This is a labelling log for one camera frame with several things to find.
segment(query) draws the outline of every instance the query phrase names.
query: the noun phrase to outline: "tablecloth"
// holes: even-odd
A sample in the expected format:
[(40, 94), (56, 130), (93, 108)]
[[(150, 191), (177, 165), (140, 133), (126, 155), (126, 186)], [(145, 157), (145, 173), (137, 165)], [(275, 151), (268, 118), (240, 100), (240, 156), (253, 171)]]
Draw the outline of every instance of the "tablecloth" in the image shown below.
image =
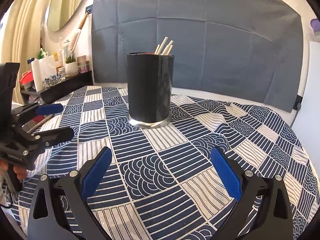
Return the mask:
[[(294, 238), (319, 208), (308, 155), (288, 124), (269, 108), (172, 95), (171, 123), (141, 130), (127, 122), (127, 89), (88, 86), (56, 103), (64, 111), (40, 130), (70, 126), (75, 136), (47, 148), (14, 196), (12, 212), (25, 232), (41, 174), (59, 177), (80, 169), (104, 146), (112, 149), (113, 160), (87, 203), (113, 239), (210, 239), (235, 204), (209, 160), (216, 145), (244, 170), (282, 176)], [(61, 200), (72, 230), (81, 235), (68, 201)], [(257, 197), (241, 234), (249, 230), (260, 202)]]

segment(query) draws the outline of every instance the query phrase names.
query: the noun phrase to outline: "human hand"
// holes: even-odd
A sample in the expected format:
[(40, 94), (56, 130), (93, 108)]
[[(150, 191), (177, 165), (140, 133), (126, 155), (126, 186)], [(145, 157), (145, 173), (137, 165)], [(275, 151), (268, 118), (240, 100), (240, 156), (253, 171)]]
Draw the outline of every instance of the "human hand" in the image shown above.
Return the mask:
[[(0, 160), (0, 175), (3, 174), (3, 170), (8, 170), (8, 163), (4, 160)], [(13, 166), (13, 171), (17, 174), (18, 179), (25, 179), (27, 177), (27, 170), (18, 166)]]

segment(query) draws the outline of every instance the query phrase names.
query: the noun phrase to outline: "silver screw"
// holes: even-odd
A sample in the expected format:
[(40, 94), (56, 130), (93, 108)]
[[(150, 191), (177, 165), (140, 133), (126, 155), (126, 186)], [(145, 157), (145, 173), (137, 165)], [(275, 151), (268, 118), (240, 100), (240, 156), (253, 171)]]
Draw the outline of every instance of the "silver screw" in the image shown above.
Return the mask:
[(47, 178), (48, 178), (48, 176), (45, 175), (45, 174), (43, 174), (43, 175), (40, 177), (40, 180), (44, 181), (44, 180), (46, 180)]
[(252, 171), (245, 171), (244, 174), (247, 175), (248, 177), (252, 177), (253, 176), (253, 172)]
[(278, 175), (278, 174), (275, 176), (275, 178), (276, 178), (276, 180), (278, 180), (278, 181), (281, 181), (281, 180), (282, 180), (282, 177), (281, 177), (280, 175)]
[(70, 175), (70, 177), (75, 177), (75, 176), (78, 175), (78, 171), (71, 171), (71, 172), (69, 173), (69, 175)]

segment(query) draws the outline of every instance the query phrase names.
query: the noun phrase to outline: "silver metal base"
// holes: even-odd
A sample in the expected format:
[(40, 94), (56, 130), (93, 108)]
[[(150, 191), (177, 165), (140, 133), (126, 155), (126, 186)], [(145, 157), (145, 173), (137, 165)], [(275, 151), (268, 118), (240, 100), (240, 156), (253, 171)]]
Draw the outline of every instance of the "silver metal base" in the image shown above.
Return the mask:
[(140, 121), (134, 120), (130, 116), (130, 114), (128, 113), (128, 122), (131, 125), (139, 127), (141, 129), (156, 129), (156, 128), (160, 128), (160, 127), (166, 126), (168, 123), (170, 123), (170, 121), (171, 121), (171, 114), (169, 114), (169, 116), (166, 119), (162, 120), (162, 121), (148, 123), (148, 122), (140, 122)]

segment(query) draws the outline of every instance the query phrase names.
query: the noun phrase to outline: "wooden brush handle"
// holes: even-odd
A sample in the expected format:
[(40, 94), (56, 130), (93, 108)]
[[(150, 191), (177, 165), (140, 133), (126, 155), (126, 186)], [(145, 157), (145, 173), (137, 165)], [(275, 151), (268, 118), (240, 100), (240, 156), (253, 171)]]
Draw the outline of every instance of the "wooden brush handle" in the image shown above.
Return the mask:
[(82, 29), (82, 28), (83, 28), (83, 25), (84, 25), (84, 23), (85, 23), (85, 20), (87, 19), (88, 16), (89, 16), (89, 13), (85, 13), (82, 21), (81, 21), (80, 24), (79, 24), (79, 29)]

